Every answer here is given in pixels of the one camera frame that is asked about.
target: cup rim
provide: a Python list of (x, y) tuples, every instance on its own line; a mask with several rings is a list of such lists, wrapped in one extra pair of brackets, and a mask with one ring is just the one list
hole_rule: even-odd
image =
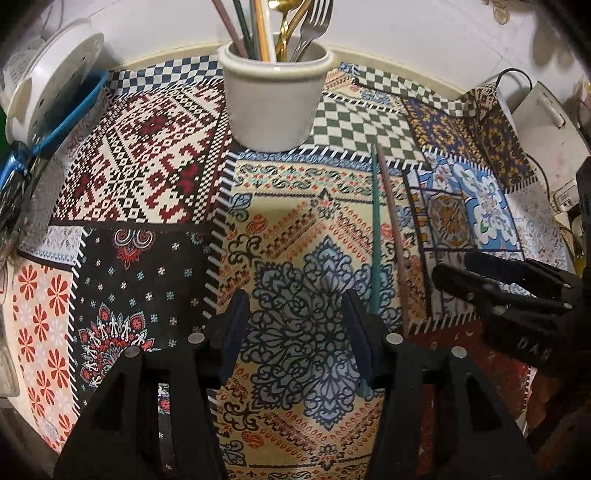
[(335, 54), (326, 47), (316, 44), (324, 50), (324, 56), (317, 60), (267, 63), (260, 60), (244, 59), (230, 51), (233, 42), (219, 47), (218, 60), (224, 69), (248, 77), (264, 78), (268, 80), (287, 80), (309, 78), (326, 74), (335, 61)]

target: green and white checkered pattern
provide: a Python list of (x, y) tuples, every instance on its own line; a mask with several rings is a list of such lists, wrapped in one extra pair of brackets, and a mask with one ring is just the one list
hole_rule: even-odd
[(473, 100), (464, 96), (458, 100), (441, 98), (432, 90), (393, 73), (359, 65), (358, 82), (374, 90), (419, 99), (451, 116), (476, 116)]
[(338, 102), (327, 96), (320, 101), (306, 144), (367, 154), (376, 142), (387, 157), (424, 161), (402, 115)]

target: table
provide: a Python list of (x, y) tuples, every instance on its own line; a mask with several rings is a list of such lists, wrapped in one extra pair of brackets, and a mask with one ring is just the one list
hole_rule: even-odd
[[(113, 72), (109, 85), (41, 181), (4, 307), (34, 426), (52, 448), (61, 450), (125, 347), (175, 345), (243, 288), (253, 317), (232, 378), (210, 393), (231, 478), (362, 478), (383, 394), (359, 383), (340, 296), (355, 288), (369, 298), (375, 140), (396, 195), (411, 341), (464, 346), (512, 415), (522, 414), (529, 367), (484, 345), (472, 306), (429, 277), (473, 250), (566, 268), (550, 206), (493, 86), (450, 101), (343, 63), (328, 75), (307, 142), (262, 154), (232, 139), (215, 56)], [(380, 198), (380, 315), (396, 329), (394, 244)], [(159, 409), (174, 470), (165, 384)], [(425, 421), (421, 471), (431, 430)]]

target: white cup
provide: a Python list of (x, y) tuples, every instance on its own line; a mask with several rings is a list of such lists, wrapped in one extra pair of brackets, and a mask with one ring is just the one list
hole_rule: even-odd
[[(291, 39), (287, 58), (298, 42)], [(233, 43), (217, 53), (234, 138), (266, 153), (291, 150), (305, 142), (335, 55), (314, 42), (296, 63), (243, 59)]]

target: spoon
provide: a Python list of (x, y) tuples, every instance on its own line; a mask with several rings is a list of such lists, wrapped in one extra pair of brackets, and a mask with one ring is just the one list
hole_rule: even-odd
[(287, 61), (287, 15), (296, 8), (299, 8), (304, 0), (268, 0), (269, 8), (283, 15), (281, 19), (281, 30), (279, 33), (280, 49), (277, 61)]

